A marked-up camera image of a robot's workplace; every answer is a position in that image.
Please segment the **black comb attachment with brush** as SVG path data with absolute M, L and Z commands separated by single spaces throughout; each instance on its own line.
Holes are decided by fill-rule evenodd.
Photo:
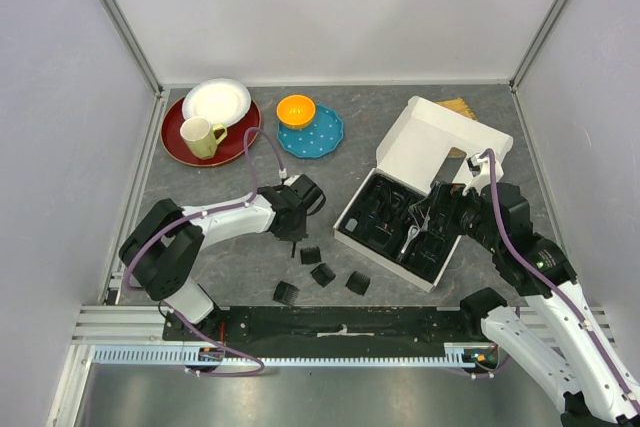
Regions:
M 299 258 L 302 265 L 320 264 L 322 262 L 321 250 L 317 246 L 298 248 L 297 243 L 292 244 L 291 258 Z

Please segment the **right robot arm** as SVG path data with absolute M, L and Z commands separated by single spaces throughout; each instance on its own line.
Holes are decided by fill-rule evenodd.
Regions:
M 492 288 L 461 301 L 460 333 L 504 349 L 551 399 L 563 425 L 638 425 L 639 382 L 596 321 L 564 252 L 535 232 L 519 187 L 497 183 L 476 190 L 439 182 L 426 203 L 428 233 L 466 236 L 486 249 L 556 345 L 524 325 Z

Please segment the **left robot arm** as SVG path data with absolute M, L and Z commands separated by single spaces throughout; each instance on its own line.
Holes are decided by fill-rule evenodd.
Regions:
M 157 202 L 119 249 L 126 267 L 123 286 L 137 287 L 154 302 L 165 303 L 185 318 L 185 329 L 208 340 L 219 329 L 217 306 L 191 277 L 201 251 L 248 234 L 271 233 L 298 243 L 307 237 L 307 218 L 326 202 L 308 176 L 296 175 L 276 186 L 259 187 L 243 197 L 205 206 Z

